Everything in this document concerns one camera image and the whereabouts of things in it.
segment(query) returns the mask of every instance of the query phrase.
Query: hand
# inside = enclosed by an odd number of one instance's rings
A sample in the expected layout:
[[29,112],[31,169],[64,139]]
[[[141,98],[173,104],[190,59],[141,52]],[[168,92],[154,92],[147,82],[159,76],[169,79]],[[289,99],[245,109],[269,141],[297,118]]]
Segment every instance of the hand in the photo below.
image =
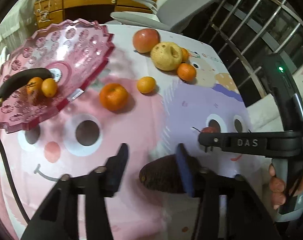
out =
[[[285,202],[286,202],[286,197],[283,193],[283,191],[285,190],[286,184],[283,180],[275,177],[276,172],[275,172],[275,168],[272,164],[269,166],[269,174],[272,177],[269,181],[269,188],[272,191],[271,204],[273,206],[273,209],[277,209],[281,205],[285,204]],[[301,181],[297,191],[295,192],[295,194],[293,196],[297,196],[301,192],[303,192],[303,178],[302,178],[302,181]]]

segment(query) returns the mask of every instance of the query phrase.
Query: pear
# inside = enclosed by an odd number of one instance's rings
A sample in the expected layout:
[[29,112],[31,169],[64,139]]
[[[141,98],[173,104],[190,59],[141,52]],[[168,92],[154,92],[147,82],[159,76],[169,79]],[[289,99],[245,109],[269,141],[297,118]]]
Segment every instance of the pear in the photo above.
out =
[[171,71],[178,68],[182,61],[181,48],[173,42],[160,42],[151,50],[151,61],[156,68]]

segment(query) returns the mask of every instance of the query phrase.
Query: screw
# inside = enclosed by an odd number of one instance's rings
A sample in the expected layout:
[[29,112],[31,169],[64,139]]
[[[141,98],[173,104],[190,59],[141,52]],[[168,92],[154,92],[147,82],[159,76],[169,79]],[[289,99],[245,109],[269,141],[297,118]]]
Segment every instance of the screw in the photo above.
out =
[[69,180],[71,178],[71,176],[69,174],[64,174],[63,176],[61,176],[60,180],[66,181]]
[[96,172],[96,173],[103,173],[103,172],[105,172],[107,170],[107,168],[105,167],[105,166],[99,166],[99,167],[97,167],[95,170],[94,170],[94,172]]

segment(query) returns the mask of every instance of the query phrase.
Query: gray chair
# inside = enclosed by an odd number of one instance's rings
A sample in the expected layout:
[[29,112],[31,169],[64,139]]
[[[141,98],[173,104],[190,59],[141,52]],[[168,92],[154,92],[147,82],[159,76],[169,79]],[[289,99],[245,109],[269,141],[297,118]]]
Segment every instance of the gray chair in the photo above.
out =
[[155,28],[174,33],[182,32],[193,16],[217,0],[167,0],[159,9],[152,0],[133,0],[146,5],[152,14],[113,12],[111,17],[126,25]]

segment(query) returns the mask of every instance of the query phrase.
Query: blue gripper pad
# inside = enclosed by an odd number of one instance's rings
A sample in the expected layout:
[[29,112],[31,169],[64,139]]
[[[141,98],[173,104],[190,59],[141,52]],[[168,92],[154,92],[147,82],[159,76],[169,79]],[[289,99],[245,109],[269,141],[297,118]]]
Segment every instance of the blue gripper pad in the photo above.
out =
[[190,197],[194,197],[194,173],[188,164],[188,157],[190,156],[182,143],[176,147],[175,156],[184,190]]

